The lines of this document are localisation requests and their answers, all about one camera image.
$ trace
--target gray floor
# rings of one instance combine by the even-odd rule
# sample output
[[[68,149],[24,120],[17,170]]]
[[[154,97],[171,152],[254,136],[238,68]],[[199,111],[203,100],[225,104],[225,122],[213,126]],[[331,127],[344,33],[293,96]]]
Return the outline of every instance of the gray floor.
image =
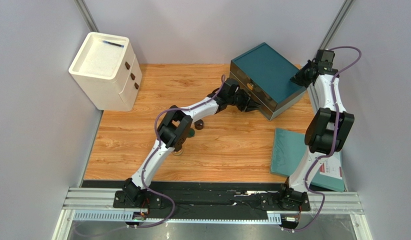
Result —
[[[311,216],[302,215],[300,225],[307,224]],[[105,233],[124,226],[122,222],[85,221],[74,223],[77,231],[85,235]],[[307,230],[297,233],[283,232],[277,225],[261,224],[202,224],[164,223],[145,229],[122,229],[107,235],[88,238],[71,232],[69,240],[356,240],[349,215],[321,215]]]

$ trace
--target box with teal top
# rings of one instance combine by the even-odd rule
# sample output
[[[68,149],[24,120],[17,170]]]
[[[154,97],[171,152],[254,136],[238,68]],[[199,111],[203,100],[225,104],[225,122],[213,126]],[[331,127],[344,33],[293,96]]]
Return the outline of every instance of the box with teal top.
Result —
[[[304,139],[304,134],[280,128],[275,129],[270,163],[271,174],[288,177],[295,172],[306,151]],[[311,184],[337,192],[345,190],[339,152],[335,152],[333,156],[324,161]]]
[[[266,43],[230,62],[229,77],[236,79],[259,111],[270,121],[298,102],[306,88],[290,81],[299,69]]]

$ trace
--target wooden tabletop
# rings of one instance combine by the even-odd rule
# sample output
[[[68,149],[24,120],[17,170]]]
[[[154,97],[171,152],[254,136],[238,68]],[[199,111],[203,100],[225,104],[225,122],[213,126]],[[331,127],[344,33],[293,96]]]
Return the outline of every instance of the wooden tabletop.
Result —
[[[229,64],[145,64],[132,111],[105,111],[84,179],[125,180],[151,151],[154,120],[171,105],[185,107],[204,99],[229,75]],[[275,128],[304,134],[314,117],[309,96],[268,121],[260,112],[234,106],[207,116],[204,129],[183,144],[183,154],[170,155],[155,181],[274,182],[270,174]]]

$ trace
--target small white cabinet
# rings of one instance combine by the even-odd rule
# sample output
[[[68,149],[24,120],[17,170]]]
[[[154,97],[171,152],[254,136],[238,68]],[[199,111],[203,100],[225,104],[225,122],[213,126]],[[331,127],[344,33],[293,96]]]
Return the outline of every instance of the small white cabinet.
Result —
[[[142,72],[127,37],[90,32],[69,73],[99,110],[130,111]]]

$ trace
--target teal book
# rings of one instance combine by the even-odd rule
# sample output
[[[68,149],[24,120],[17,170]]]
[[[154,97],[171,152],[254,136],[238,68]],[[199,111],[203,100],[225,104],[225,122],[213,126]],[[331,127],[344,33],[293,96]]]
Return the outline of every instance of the teal book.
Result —
[[[305,135],[275,129],[270,173],[288,177],[294,173],[306,151]],[[312,180],[312,185],[336,192],[345,191],[340,153],[326,160]]]

